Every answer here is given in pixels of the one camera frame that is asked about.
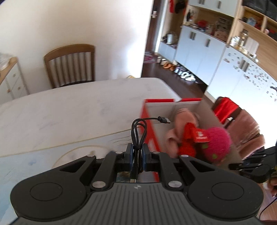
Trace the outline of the red and white cardboard box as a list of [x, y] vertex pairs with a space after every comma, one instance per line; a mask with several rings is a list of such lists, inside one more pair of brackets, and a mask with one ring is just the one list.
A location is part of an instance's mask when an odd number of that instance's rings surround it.
[[[173, 99], [147, 99], [145, 100], [141, 117], [147, 122], [147, 136], [145, 142], [151, 151], [158, 151], [166, 153], [165, 135], [174, 127], [174, 118], [177, 110], [187, 108], [191, 112], [198, 114], [199, 126], [198, 136], [199, 140], [196, 143], [196, 157], [204, 162], [207, 162], [201, 157], [201, 145], [208, 142], [208, 137], [205, 130], [212, 127], [224, 128], [214, 112], [208, 104], [200, 98], [186, 98], [180, 101]], [[240, 163], [242, 161], [237, 149], [231, 142], [231, 149], [229, 154], [219, 163], [210, 163], [222, 169], [229, 169], [228, 165], [232, 163]]]

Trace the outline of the pink strawberry plush hat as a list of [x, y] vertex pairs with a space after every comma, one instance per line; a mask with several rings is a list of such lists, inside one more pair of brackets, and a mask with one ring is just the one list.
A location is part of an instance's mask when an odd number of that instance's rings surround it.
[[210, 163], [219, 163], [230, 152], [231, 138], [224, 128], [212, 127], [205, 130], [208, 142], [201, 145], [201, 157]]

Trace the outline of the red knotted cloth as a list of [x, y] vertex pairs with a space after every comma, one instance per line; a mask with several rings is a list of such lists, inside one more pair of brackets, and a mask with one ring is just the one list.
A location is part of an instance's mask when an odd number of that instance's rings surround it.
[[178, 148], [178, 155], [188, 155], [196, 157], [196, 143], [199, 140], [198, 128], [193, 123], [186, 123], [181, 137], [181, 143]]

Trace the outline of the wooden chair beside table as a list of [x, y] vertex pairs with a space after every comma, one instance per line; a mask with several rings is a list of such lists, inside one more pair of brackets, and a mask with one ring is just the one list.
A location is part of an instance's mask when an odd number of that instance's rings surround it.
[[265, 138], [260, 134], [256, 120], [231, 99], [219, 97], [212, 110], [229, 133], [232, 144], [242, 159], [264, 148]]

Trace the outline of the pink fleece garment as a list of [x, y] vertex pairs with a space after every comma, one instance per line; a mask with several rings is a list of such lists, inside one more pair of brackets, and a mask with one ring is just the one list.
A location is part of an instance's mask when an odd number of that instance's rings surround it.
[[177, 110], [174, 118], [174, 127], [170, 129], [165, 135], [165, 148], [166, 153], [171, 158], [178, 156], [178, 148], [181, 144], [181, 138], [187, 123], [193, 123], [196, 127], [199, 126], [198, 114], [191, 112], [187, 108]]

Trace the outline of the red cloth on chair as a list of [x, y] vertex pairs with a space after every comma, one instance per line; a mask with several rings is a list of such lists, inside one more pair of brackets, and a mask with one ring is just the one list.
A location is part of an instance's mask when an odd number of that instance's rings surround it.
[[218, 120], [224, 124], [231, 114], [238, 108], [239, 106], [228, 97], [221, 97], [217, 99], [216, 104], [213, 107], [213, 112]]

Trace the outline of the row of shoes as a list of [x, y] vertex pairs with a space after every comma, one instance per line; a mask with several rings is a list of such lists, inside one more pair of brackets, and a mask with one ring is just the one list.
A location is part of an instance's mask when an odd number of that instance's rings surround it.
[[189, 71], [188, 69], [186, 69], [180, 64], [171, 63], [162, 56], [158, 56], [156, 58], [156, 63], [162, 66], [163, 69], [169, 70], [175, 73], [177, 76], [179, 76], [181, 79], [185, 81], [193, 82], [196, 84], [202, 84], [202, 81], [197, 79], [197, 77], [191, 71]]

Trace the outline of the white tall cabinet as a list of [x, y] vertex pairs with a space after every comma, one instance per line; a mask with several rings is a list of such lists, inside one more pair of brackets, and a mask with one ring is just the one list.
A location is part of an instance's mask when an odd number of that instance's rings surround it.
[[160, 42], [159, 54], [207, 85], [216, 99], [243, 96], [276, 101], [276, 80], [248, 56], [204, 32], [183, 26], [177, 46]]

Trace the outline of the patterned door rug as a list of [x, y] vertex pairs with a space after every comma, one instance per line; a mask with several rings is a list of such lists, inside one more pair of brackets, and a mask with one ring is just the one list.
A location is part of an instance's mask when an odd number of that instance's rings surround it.
[[155, 63], [157, 56], [153, 52], [146, 51], [144, 55], [144, 63]]

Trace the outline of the wooden chair behind table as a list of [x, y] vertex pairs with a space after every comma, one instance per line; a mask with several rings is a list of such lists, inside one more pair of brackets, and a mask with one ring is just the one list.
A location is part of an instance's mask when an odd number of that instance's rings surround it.
[[53, 89], [95, 81], [95, 46], [72, 44], [44, 56], [46, 72]]

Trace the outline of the white drawer sideboard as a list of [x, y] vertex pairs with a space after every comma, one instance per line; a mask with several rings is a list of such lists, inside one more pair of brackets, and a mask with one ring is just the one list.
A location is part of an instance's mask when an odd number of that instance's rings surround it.
[[12, 57], [1, 70], [0, 104], [29, 95], [17, 57]]

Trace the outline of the dark wooden door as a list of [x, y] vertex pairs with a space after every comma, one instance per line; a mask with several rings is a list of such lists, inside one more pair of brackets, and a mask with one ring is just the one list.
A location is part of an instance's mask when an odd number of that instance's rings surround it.
[[146, 52], [151, 52], [154, 47], [154, 37], [155, 37], [156, 28], [157, 28], [157, 17], [160, 12], [160, 4], [161, 4], [161, 0], [154, 0], [153, 2], [153, 8], [150, 14], [148, 37], [147, 37], [146, 48], [145, 48]]

